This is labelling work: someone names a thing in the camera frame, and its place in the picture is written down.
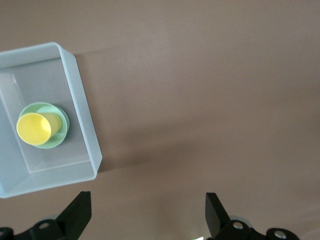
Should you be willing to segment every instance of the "light blue container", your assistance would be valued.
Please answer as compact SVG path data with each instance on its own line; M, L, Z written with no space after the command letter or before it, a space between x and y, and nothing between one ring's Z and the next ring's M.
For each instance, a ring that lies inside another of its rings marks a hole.
M96 178L102 161L76 58L54 42L0 52L0 198ZM22 109L46 102L70 120L65 140L52 149L23 142Z

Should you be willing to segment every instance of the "cup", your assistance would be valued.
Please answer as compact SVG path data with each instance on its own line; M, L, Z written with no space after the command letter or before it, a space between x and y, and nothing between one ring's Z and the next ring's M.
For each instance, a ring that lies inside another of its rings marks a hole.
M29 112L23 114L16 124L19 137L33 146L45 144L61 127L61 118L53 112Z

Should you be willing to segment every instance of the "translucent storage box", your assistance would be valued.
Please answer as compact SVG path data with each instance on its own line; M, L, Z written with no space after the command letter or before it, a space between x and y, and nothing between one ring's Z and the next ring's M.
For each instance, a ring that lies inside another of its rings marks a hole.
M60 45L0 52L0 197L96 178L102 154L76 58ZM46 102L64 110L70 127L51 149L23 142L16 131L22 109Z

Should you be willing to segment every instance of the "mint green saucer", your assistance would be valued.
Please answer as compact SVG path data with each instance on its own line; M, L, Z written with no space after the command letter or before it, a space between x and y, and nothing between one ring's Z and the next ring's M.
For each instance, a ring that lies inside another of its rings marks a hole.
M69 131L70 121L68 115L61 108L46 102L34 102L26 106L20 113L19 118L28 113L55 113L62 121L61 129L53 135L46 143L41 145L33 145L39 149L52 149L61 144Z

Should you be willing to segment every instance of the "plastic bin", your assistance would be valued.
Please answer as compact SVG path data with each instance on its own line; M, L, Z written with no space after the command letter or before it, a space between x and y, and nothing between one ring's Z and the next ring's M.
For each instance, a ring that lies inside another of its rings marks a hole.
M0 53L0 197L96 178L102 154L76 58L54 42ZM23 142L16 123L34 102L63 109L65 140L52 149Z

